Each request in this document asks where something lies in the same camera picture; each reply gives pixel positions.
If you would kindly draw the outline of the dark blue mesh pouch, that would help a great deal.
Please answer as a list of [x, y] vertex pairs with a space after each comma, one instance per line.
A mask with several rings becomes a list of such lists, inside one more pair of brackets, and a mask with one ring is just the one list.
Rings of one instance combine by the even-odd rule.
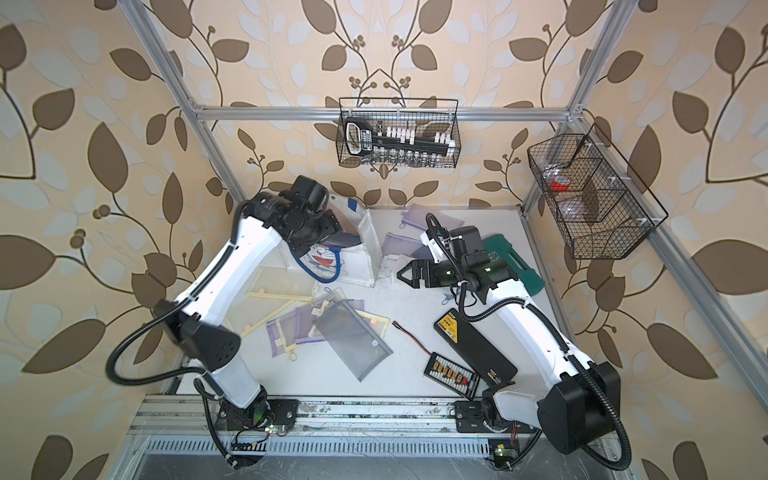
[[348, 232], [335, 233], [321, 242], [322, 245], [327, 248], [345, 249], [360, 245], [362, 243], [361, 237], [357, 234]]

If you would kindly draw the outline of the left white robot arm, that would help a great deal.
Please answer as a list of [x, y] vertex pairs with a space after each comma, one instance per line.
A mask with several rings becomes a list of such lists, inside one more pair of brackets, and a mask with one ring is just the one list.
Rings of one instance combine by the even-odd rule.
[[[131, 333], [109, 355], [105, 373], [113, 383], [143, 386], [184, 375], [203, 400], [204, 418], [212, 441], [234, 469], [253, 459], [227, 449], [211, 413], [212, 403], [238, 415], [240, 429], [266, 430], [275, 419], [265, 388], [254, 378], [239, 354], [241, 338], [223, 325], [225, 314], [266, 256], [285, 243], [295, 257], [340, 232], [341, 226], [327, 206], [328, 190], [299, 176], [277, 195], [257, 194], [238, 205], [229, 240], [202, 275], [173, 302], [161, 300], [154, 317]], [[189, 358], [187, 366], [142, 378], [124, 377], [117, 361], [127, 348], [156, 327], [163, 327]]]

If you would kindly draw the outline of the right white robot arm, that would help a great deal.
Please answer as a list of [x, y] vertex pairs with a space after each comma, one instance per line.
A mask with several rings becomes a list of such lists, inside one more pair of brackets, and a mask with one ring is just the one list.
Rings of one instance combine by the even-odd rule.
[[[425, 216], [421, 241], [431, 259], [413, 259], [397, 277], [413, 289], [446, 288], [455, 307], [433, 324], [436, 333], [471, 371], [452, 363], [440, 368], [445, 384], [469, 398], [480, 380], [488, 387], [479, 402], [486, 429], [505, 433], [519, 424], [546, 437], [562, 454], [583, 451], [601, 466], [624, 471], [632, 462], [621, 421], [621, 379], [607, 362], [595, 363], [536, 305], [525, 286], [523, 262], [513, 250], [490, 248], [474, 226], [449, 230], [433, 213]], [[515, 383], [517, 369], [477, 328], [498, 316], [536, 365], [543, 386]]]

